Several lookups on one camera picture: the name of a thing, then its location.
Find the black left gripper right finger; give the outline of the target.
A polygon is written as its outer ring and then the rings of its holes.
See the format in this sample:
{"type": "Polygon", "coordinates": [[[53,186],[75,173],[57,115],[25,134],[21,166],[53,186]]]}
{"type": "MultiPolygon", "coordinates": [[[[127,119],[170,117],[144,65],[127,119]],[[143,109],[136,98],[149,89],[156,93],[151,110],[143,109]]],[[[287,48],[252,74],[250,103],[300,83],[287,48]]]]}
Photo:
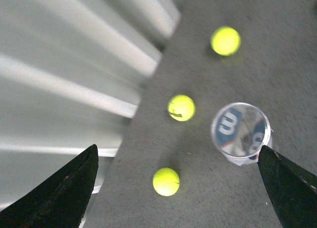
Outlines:
{"type": "Polygon", "coordinates": [[[261,148],[259,170],[284,228],[317,226],[317,176],[272,148],[261,148]]]}

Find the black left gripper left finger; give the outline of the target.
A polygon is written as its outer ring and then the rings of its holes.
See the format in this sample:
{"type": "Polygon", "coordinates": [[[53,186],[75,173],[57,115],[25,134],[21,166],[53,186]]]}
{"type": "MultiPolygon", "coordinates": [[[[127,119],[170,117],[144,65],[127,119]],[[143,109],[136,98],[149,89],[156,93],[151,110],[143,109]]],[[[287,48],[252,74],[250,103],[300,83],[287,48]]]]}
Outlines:
{"type": "Polygon", "coordinates": [[[2,228],[77,228],[99,167],[95,144],[0,213],[2,228]]]}

